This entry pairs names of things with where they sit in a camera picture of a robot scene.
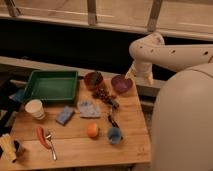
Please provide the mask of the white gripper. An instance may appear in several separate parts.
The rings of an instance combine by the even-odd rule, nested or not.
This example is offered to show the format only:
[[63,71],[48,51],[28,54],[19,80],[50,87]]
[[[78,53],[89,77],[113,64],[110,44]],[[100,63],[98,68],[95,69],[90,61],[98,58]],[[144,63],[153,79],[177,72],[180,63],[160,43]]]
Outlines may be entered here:
[[152,85],[154,83],[152,64],[149,62],[133,61],[129,70],[125,74],[125,78],[133,79],[135,77],[139,77],[148,85]]

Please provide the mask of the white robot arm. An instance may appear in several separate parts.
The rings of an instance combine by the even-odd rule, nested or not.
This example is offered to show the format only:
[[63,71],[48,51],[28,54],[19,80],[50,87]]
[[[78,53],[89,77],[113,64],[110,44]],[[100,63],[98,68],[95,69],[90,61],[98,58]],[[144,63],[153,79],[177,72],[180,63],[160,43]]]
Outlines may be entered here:
[[153,65],[175,73],[154,104],[150,171],[213,171],[213,43],[167,45],[154,32],[129,53],[129,72],[149,84]]

